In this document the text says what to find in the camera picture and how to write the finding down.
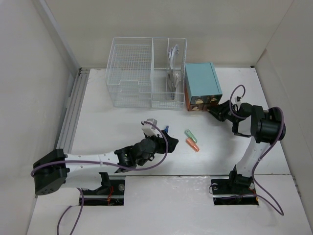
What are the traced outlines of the green highlighter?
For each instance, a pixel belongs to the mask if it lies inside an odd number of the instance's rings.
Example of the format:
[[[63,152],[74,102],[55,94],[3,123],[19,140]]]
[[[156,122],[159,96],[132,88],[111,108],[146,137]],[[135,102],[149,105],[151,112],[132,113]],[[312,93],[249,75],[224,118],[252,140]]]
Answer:
[[[184,133],[185,133],[185,135],[186,135],[188,138],[190,138],[194,143],[197,143],[197,142],[198,142],[198,140],[196,139],[196,137],[193,135],[193,133],[192,133],[189,129],[185,130]]]

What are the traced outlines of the orange highlighter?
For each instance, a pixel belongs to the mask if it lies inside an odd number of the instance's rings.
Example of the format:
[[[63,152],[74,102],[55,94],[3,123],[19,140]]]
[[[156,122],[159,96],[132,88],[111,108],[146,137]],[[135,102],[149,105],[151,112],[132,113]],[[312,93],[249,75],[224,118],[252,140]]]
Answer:
[[[197,146],[197,144],[195,142],[192,141],[191,138],[187,138],[186,139],[186,143],[195,151],[195,152],[199,152],[199,147]]]

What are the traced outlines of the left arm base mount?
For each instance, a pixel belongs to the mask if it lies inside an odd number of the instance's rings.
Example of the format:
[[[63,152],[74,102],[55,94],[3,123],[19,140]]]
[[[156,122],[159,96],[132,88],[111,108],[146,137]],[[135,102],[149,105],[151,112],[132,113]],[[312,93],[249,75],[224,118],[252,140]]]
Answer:
[[[109,176],[108,173],[99,173],[100,186],[95,190],[82,189],[79,205],[84,206],[123,206],[125,193],[125,176]]]

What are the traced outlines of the grey spiral setup guide booklet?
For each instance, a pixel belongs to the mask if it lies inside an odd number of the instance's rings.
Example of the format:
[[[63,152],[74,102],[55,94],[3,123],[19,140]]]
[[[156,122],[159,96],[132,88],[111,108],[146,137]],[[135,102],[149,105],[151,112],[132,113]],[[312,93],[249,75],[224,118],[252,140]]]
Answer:
[[[177,92],[181,92],[181,75],[176,68],[176,59],[179,55],[179,45],[168,50],[168,70],[167,70],[167,92],[168,99],[175,100]]]

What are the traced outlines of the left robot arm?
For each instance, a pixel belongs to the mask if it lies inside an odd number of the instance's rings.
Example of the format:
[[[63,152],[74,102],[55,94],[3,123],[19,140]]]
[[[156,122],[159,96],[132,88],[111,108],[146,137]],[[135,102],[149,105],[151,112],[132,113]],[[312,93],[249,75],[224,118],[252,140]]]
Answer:
[[[54,149],[33,165],[35,194],[48,195],[60,188],[85,188],[106,193],[110,186],[109,176],[130,171],[146,171],[160,164],[145,167],[155,155],[167,157],[174,152],[178,139],[162,130],[161,133],[145,136],[140,142],[110,153],[96,155],[73,155],[63,149]]]

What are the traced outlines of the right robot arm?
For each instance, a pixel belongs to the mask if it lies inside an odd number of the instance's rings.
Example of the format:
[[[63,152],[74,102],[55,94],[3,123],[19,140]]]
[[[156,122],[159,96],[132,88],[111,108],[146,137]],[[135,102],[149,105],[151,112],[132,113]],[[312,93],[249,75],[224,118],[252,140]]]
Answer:
[[[230,121],[234,135],[250,139],[244,156],[235,164],[228,178],[213,178],[212,188],[230,194],[251,190],[255,185],[257,165],[286,134],[281,109],[274,107],[264,110],[261,106],[248,103],[238,105],[228,100],[209,109],[209,113],[218,121]]]

